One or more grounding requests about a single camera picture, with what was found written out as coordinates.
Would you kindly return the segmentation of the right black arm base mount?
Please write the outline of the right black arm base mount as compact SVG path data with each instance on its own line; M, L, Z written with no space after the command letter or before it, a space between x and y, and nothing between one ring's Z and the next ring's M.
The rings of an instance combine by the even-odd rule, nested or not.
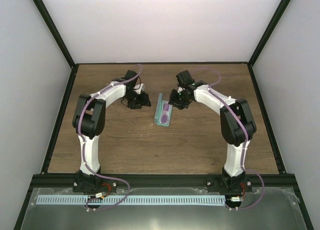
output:
M206 175L204 183L209 192L219 192L220 194L240 194L243 190L252 192L252 187L247 184L249 178L245 173L230 177L228 174L209 173Z

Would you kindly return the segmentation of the pink transparent sunglasses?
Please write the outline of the pink transparent sunglasses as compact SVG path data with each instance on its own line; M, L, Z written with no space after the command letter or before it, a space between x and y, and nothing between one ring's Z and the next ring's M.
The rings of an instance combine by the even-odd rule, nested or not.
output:
M166 102L163 103L162 115L160 118L160 122L162 124L167 124L169 122L169 115L168 112L170 110L170 105Z

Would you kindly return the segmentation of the blue green glasses case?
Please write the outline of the blue green glasses case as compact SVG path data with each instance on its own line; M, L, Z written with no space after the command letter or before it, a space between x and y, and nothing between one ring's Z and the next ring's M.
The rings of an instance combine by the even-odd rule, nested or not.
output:
M169 104L169 101L163 100L163 94L159 93L154 115L154 123L158 126L169 127L172 109L173 106Z

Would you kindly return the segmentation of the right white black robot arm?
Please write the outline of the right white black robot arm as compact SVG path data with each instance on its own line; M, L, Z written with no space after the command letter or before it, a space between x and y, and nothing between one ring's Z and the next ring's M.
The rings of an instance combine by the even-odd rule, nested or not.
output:
M222 168L223 188L229 192L240 186L239 176L245 172L245 156L257 126L244 98L235 99L214 90L204 81L195 81L190 72L184 70L176 76L178 89L170 93L169 104L183 110L192 102L201 103L220 117L220 129L227 142L226 162Z

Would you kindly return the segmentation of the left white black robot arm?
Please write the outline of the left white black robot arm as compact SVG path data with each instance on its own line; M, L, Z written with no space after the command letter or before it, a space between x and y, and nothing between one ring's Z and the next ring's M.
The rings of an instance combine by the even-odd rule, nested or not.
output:
M124 77L115 78L103 89L78 98L72 126L80 142L80 171L88 175L84 185L91 192L97 192L102 186L102 179L97 176L101 169L98 149L107 107L117 100L126 100L126 107L131 110L151 106L145 85L141 82L141 73L141 70L128 70Z

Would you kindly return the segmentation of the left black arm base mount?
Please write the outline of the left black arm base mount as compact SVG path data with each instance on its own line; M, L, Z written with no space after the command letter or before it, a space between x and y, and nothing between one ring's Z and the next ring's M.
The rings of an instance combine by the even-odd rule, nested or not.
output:
M117 181L104 179L96 175L83 173L81 170L74 174L73 192L83 194L96 194L100 192L115 193Z

